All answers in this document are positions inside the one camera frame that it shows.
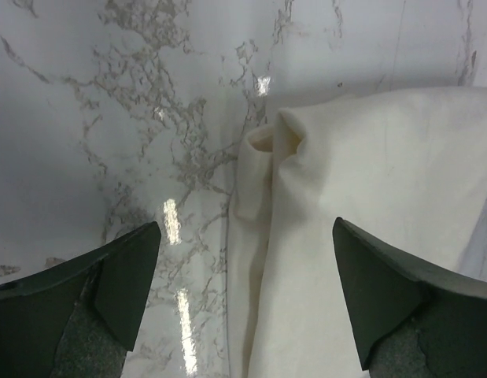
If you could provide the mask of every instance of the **gray marble veining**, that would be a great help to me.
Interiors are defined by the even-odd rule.
[[[242,135],[278,106],[472,83],[486,11],[0,0],[0,284],[155,219],[164,242],[123,376],[228,377],[225,233]]]

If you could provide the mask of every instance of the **cream cloth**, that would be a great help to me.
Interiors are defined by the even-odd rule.
[[[279,111],[239,154],[227,250],[231,378],[368,376],[334,257],[335,218],[459,271],[486,197],[487,88]]]

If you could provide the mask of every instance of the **gray textured surface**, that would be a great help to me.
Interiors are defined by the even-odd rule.
[[[97,275],[94,269],[87,277],[58,345],[50,378],[120,377],[127,351],[90,306]]]
[[[371,378],[434,378],[418,338],[419,331],[409,321],[383,340],[374,351]]]

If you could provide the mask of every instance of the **white fabric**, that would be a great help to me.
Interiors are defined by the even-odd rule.
[[[282,109],[240,149],[227,251],[231,378],[366,376],[335,218],[458,271],[486,196],[487,88]]]

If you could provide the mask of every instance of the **dark green object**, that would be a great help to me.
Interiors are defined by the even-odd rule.
[[[334,250],[360,364],[371,378],[487,377],[487,283],[338,218]]]
[[[119,377],[160,243],[156,222],[0,286],[0,378]]]

